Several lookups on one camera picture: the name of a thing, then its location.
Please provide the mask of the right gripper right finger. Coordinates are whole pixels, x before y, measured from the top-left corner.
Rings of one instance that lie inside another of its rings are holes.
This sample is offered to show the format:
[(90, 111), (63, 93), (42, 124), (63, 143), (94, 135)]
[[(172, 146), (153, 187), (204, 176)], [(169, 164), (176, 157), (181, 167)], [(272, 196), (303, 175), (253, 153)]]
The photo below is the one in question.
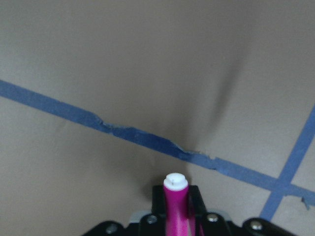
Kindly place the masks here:
[(190, 185), (188, 191), (189, 216), (202, 216), (206, 213), (206, 206), (197, 185)]

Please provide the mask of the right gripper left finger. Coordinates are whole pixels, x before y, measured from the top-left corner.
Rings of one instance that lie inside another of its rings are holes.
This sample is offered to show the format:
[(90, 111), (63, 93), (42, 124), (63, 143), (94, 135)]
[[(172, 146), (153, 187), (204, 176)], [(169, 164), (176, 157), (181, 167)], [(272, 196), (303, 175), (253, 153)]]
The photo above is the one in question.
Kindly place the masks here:
[(154, 185), (152, 187), (152, 213), (166, 216), (166, 201), (162, 185)]

